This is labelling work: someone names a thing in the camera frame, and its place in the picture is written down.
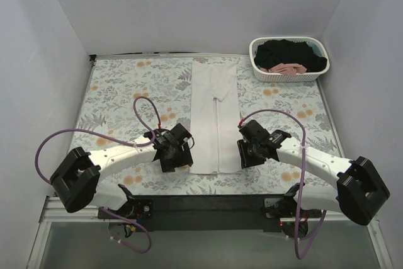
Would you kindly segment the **white t shirt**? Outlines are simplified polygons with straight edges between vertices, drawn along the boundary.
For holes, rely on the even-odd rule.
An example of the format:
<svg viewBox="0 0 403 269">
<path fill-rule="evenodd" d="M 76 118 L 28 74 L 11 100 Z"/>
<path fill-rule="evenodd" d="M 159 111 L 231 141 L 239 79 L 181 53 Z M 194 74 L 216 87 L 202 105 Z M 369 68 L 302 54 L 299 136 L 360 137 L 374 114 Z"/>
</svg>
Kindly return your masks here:
<svg viewBox="0 0 403 269">
<path fill-rule="evenodd" d="M 190 173 L 210 175 L 241 170 L 237 125 L 241 119 L 237 64 L 194 62 L 191 76 L 190 132 L 195 139 Z"/>
</svg>

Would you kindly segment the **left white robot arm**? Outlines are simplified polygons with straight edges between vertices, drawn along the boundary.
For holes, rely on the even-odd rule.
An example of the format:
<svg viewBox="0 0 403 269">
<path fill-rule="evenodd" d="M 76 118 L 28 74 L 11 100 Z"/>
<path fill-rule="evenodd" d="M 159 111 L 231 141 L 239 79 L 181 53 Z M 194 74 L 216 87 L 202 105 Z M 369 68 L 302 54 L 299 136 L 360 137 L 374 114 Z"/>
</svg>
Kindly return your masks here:
<svg viewBox="0 0 403 269">
<path fill-rule="evenodd" d="M 71 150 L 55 170 L 50 183 L 68 213 L 88 205 L 105 207 L 119 218 L 132 217 L 140 211 L 135 197 L 121 184 L 107 185 L 102 180 L 138 164 L 159 161 L 163 172 L 193 164 L 189 140 L 192 135 L 180 123 L 171 130 L 146 132 L 133 146 L 115 146 L 86 152 Z"/>
</svg>

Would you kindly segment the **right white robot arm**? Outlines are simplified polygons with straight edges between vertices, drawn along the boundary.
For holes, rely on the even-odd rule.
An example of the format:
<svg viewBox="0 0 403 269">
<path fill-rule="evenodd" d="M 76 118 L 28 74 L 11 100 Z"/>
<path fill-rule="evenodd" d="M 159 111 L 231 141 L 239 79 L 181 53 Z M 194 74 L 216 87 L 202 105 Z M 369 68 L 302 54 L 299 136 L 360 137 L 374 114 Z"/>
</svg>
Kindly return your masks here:
<svg viewBox="0 0 403 269">
<path fill-rule="evenodd" d="M 351 160 L 332 156 L 303 145 L 289 133 L 269 133 L 257 121 L 238 126 L 242 139 L 237 145 L 242 168 L 275 161 L 297 166 L 328 184 L 319 190 L 287 191 L 277 208 L 280 215 L 301 216 L 306 210 L 330 210 L 344 214 L 352 222 L 366 226 L 389 199 L 390 192 L 373 163 L 359 157 Z"/>
</svg>

